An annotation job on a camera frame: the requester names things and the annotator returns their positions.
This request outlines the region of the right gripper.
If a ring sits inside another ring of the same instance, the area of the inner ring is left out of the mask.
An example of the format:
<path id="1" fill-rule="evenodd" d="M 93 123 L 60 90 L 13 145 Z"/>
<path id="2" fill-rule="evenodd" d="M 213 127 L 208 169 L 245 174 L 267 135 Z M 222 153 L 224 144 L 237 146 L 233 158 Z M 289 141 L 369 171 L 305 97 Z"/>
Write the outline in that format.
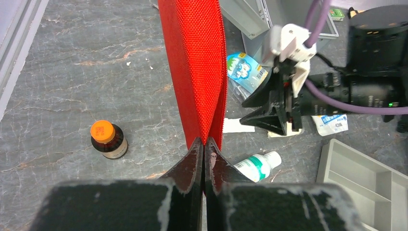
<path id="1" fill-rule="evenodd" d="M 285 136 L 287 119 L 292 123 L 290 129 L 295 131 L 303 127 L 303 116 L 334 116 L 347 113 L 316 98 L 307 86 L 303 86 L 298 97 L 294 97 L 295 62 L 287 59 L 277 63 L 276 67 L 279 72 L 269 73 L 260 86 L 242 102 L 244 108 L 260 107 L 241 118 L 242 125 L 262 128 Z M 335 71 L 311 75 L 307 80 L 322 94 L 343 103 L 350 103 L 350 83 L 342 73 Z M 279 87 L 283 87 L 285 108 L 273 103 L 266 104 L 269 102 L 270 93 L 277 91 Z"/>

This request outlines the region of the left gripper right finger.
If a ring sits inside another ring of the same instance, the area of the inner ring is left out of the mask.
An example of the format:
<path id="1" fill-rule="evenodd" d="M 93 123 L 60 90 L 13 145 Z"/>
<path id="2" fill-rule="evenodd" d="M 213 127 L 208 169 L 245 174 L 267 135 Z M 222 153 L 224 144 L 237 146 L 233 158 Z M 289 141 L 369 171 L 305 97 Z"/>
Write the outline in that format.
<path id="1" fill-rule="evenodd" d="M 331 183 L 254 183 L 209 138 L 204 148 L 210 231 L 361 231 L 351 197 Z"/>

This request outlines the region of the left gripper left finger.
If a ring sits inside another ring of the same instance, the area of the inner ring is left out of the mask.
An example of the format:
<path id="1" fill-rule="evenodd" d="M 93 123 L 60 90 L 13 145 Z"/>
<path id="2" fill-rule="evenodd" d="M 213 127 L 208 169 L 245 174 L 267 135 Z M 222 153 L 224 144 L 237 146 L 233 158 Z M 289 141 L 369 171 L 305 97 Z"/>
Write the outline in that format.
<path id="1" fill-rule="evenodd" d="M 204 145 L 153 180 L 76 180 L 55 185 L 32 231 L 197 231 L 201 228 Z"/>

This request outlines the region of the red first aid pouch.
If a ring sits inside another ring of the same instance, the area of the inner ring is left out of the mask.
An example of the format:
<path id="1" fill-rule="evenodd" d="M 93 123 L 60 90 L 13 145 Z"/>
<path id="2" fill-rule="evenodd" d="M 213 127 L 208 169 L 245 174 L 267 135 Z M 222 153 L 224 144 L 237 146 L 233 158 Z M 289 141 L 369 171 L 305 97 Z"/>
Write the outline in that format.
<path id="1" fill-rule="evenodd" d="M 158 2 L 166 54 L 186 144 L 221 147 L 227 100 L 227 48 L 217 0 Z"/>

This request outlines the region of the grey metal case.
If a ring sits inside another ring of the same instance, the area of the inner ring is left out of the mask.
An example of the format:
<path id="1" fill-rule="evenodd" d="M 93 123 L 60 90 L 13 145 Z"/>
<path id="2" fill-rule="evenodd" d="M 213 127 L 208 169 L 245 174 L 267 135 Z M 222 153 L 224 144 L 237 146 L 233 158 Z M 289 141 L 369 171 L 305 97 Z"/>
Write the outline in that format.
<path id="1" fill-rule="evenodd" d="M 219 3 L 223 16 L 242 32 L 246 54 L 257 62 L 262 41 L 275 25 L 296 24 L 306 28 L 309 38 L 304 45 L 311 48 L 315 44 L 317 52 L 339 36 L 329 16 L 330 0 L 221 0 Z"/>

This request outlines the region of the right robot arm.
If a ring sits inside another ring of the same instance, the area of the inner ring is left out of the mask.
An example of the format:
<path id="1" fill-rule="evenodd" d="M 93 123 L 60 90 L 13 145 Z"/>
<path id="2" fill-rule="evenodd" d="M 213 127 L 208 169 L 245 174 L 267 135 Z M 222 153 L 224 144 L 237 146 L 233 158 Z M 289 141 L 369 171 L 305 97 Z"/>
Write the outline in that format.
<path id="1" fill-rule="evenodd" d="M 273 25 L 256 53 L 228 58 L 229 77 L 250 92 L 242 102 L 254 111 L 240 119 L 286 136 L 302 129 L 303 116 L 380 115 L 400 119 L 408 130 L 408 7 L 388 5 L 365 11 L 349 9 L 346 66 L 334 65 L 317 52 L 329 1 L 322 4 L 315 30 L 313 1 L 304 26 Z"/>

